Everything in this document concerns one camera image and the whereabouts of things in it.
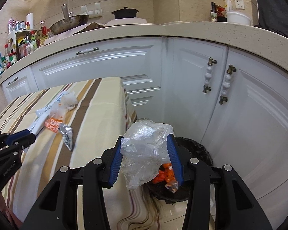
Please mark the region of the white toothpaste box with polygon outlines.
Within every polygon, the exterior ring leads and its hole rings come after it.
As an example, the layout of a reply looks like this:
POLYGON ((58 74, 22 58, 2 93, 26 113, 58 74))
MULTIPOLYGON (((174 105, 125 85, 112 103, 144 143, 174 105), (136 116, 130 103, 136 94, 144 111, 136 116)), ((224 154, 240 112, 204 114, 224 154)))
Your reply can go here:
POLYGON ((62 94, 56 96, 56 98, 53 99, 49 105, 36 111, 37 118, 28 127, 28 131, 30 133, 33 133, 35 136, 38 136, 40 131, 45 126, 45 121, 49 118, 49 116, 51 114, 51 109, 52 109, 53 105, 61 102, 61 99, 64 95, 66 95, 66 93, 62 93, 62 94))

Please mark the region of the orange plastic bag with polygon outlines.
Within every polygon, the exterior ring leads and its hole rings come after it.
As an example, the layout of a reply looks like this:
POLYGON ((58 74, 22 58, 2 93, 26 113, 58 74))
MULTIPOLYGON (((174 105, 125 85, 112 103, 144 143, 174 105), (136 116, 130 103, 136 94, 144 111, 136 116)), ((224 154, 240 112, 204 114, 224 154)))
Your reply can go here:
POLYGON ((164 163, 159 167, 158 175, 152 180, 153 184, 175 181, 174 171, 171 163, 164 163))

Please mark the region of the clear plastic bag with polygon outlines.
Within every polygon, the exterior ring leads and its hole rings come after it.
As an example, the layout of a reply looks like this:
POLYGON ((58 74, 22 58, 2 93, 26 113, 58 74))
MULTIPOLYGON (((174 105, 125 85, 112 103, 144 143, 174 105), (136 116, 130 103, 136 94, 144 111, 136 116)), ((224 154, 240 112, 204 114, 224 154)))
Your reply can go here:
POLYGON ((169 163, 167 136, 173 133, 169 124, 155 123, 149 119, 137 120, 121 139, 123 155, 120 171, 126 187, 136 190, 159 174, 159 167, 169 163))

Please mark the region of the silver foil wrapper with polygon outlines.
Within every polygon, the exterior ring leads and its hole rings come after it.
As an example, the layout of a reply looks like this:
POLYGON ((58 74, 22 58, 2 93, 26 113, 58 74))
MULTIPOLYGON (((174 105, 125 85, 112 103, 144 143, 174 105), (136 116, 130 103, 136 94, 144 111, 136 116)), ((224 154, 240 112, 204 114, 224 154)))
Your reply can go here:
POLYGON ((62 135, 63 142, 67 149, 73 151, 73 129, 67 124, 61 123, 59 125, 59 132, 62 135))

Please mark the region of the white bag with orange print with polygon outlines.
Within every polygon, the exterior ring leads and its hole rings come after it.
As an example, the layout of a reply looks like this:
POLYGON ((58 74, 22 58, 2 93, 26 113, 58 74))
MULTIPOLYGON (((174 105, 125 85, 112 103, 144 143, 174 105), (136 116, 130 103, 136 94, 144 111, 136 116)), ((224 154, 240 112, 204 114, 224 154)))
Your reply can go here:
POLYGON ((61 99, 61 102, 54 104, 51 109, 51 114, 49 118, 45 121, 45 126, 47 129, 54 133, 58 132, 59 125, 65 122, 65 118, 68 111, 73 110, 78 104, 78 99, 75 96, 75 92, 68 92, 66 90, 62 91, 58 95, 66 93, 61 99))

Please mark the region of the clear bag with orange print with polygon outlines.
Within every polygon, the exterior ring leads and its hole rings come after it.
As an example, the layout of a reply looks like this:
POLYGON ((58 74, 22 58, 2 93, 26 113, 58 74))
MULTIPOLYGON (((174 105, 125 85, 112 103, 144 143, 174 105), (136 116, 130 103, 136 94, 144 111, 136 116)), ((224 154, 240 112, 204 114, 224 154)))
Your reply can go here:
POLYGON ((165 187, 174 194, 179 189, 179 182, 176 180, 170 180, 166 183, 165 187))

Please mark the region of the striped tablecloth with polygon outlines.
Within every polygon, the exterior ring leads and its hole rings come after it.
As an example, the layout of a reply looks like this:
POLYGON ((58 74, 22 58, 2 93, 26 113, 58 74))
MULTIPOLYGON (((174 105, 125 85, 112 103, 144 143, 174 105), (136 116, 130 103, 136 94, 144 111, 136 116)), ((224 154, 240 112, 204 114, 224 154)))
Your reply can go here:
MULTIPOLYGON (((79 81, 14 99, 0 114, 0 131, 28 129, 36 111, 62 91, 75 92, 76 107, 64 124, 73 129, 73 151, 57 133, 43 127, 36 141, 22 144, 22 166, 0 193, 0 229, 85 229, 84 167, 115 146, 118 137, 136 121, 118 77, 79 81)), ((127 190, 124 177, 103 196, 110 229, 160 229, 160 210, 145 190, 127 190)))

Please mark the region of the condiment rack with bottles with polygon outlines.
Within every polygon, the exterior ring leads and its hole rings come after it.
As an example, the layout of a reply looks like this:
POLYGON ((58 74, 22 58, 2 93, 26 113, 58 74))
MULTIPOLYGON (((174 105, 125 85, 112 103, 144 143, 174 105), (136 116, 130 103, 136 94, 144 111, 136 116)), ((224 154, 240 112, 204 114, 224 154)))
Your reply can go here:
POLYGON ((7 29, 7 43, 4 46, 4 57, 2 57, 2 63, 6 65, 6 69, 38 48, 37 30, 31 29, 28 21, 10 18, 7 29))

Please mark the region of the cooking oil bottle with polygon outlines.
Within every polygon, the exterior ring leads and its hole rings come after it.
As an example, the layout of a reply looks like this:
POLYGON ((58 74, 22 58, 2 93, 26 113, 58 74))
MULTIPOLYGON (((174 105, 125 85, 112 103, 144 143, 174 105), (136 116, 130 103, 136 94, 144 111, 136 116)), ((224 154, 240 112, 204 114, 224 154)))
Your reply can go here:
POLYGON ((50 30, 46 27, 46 23, 44 21, 40 21, 39 26, 40 29, 38 31, 38 40, 40 46, 44 46, 45 41, 50 37, 50 30))

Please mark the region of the paper towel roll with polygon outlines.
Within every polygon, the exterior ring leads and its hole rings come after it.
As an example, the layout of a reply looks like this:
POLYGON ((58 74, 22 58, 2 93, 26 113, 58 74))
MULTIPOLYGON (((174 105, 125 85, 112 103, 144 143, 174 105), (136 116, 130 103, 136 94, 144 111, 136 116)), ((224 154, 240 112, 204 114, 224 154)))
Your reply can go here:
POLYGON ((34 29, 34 13, 33 12, 26 15, 26 22, 29 23, 30 29, 33 30, 34 29))

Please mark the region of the pink stove cover cloth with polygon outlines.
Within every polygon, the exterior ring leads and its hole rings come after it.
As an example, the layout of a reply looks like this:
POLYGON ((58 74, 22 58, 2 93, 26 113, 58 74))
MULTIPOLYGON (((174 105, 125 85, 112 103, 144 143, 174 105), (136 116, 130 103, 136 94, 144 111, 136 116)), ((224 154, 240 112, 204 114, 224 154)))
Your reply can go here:
POLYGON ((81 32, 91 31, 100 28, 108 28, 111 26, 120 26, 120 25, 129 25, 129 24, 148 24, 146 19, 142 18, 124 18, 124 19, 113 19, 107 23, 99 23, 99 22, 92 22, 87 23, 66 32, 60 33, 58 35, 52 36, 51 38, 45 40, 44 45, 51 44, 52 42, 56 42, 57 40, 64 39, 66 37, 72 36, 74 34, 78 34, 81 32))

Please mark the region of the black cooking pot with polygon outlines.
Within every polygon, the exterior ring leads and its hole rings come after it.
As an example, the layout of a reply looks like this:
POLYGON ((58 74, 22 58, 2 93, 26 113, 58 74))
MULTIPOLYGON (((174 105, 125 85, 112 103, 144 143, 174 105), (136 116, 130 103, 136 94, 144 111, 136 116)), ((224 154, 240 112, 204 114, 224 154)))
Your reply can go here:
POLYGON ((123 7, 122 9, 111 12, 115 19, 136 18, 139 10, 134 8, 123 7))

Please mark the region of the white stacked bowls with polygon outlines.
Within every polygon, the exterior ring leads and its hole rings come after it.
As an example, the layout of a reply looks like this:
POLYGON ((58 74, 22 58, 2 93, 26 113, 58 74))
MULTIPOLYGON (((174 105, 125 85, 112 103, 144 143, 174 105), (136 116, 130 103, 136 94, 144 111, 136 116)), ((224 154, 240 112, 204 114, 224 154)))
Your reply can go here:
POLYGON ((230 10, 226 12, 226 18, 227 18, 227 22, 229 23, 251 25, 251 22, 252 22, 251 19, 247 15, 241 12, 238 12, 236 10, 230 10))

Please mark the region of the white wall switch plate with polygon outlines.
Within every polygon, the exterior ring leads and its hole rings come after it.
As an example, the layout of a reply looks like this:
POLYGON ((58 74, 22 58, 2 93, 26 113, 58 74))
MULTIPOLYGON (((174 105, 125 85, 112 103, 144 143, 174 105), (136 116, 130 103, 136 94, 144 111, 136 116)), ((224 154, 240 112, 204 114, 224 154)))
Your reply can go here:
POLYGON ((89 10, 86 5, 80 7, 82 14, 89 15, 89 18, 99 18, 103 16, 101 3, 95 3, 93 8, 89 10))

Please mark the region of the wall power socket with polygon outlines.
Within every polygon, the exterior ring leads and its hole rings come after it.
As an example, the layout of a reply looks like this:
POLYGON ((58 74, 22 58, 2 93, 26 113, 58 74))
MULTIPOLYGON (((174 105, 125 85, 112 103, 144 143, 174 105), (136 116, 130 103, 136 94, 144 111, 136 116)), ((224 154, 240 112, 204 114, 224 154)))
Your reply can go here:
POLYGON ((244 9, 244 0, 235 0, 236 9, 244 9))

